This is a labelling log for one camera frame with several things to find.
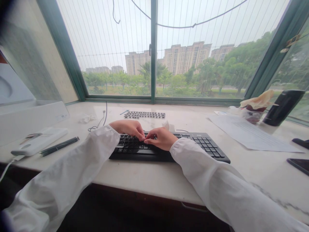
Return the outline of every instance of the green window frame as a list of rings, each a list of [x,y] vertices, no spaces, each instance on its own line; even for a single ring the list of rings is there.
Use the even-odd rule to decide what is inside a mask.
[[[37,0],[37,2],[80,101],[239,106],[242,100],[257,97],[265,91],[286,55],[280,51],[285,48],[286,41],[300,32],[309,16],[309,1],[289,2],[243,99],[156,97],[158,4],[157,0],[151,0],[151,96],[89,95],[56,0]]]

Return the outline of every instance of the black thermos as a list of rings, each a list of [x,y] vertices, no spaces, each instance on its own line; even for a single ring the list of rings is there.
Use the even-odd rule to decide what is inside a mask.
[[[275,101],[278,106],[270,108],[263,122],[271,126],[279,126],[304,94],[305,91],[302,90],[284,90]]]

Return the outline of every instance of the black keyboard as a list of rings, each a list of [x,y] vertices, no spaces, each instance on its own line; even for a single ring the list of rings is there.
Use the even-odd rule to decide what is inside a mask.
[[[188,138],[195,141],[212,158],[231,163],[217,144],[206,133],[174,133],[177,138]],[[153,162],[175,162],[169,151],[164,151],[154,145],[140,142],[136,136],[120,135],[120,141],[110,156],[111,160],[137,160]]]

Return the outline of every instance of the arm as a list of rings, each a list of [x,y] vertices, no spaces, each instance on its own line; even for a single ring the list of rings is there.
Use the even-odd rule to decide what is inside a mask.
[[[194,141],[171,136],[163,136],[161,141],[160,131],[155,132],[157,140],[149,140],[149,133],[145,142],[169,148],[205,206],[235,231],[309,231],[305,224],[248,184],[231,165],[216,161]]]
[[[145,139],[137,121],[120,120],[91,132],[86,140],[34,177],[4,210],[13,231],[56,231],[81,192],[97,176],[119,142],[119,132]]]

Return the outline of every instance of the black phone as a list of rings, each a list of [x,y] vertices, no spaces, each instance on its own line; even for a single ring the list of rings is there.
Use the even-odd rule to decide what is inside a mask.
[[[309,176],[309,159],[287,159],[287,162]]]

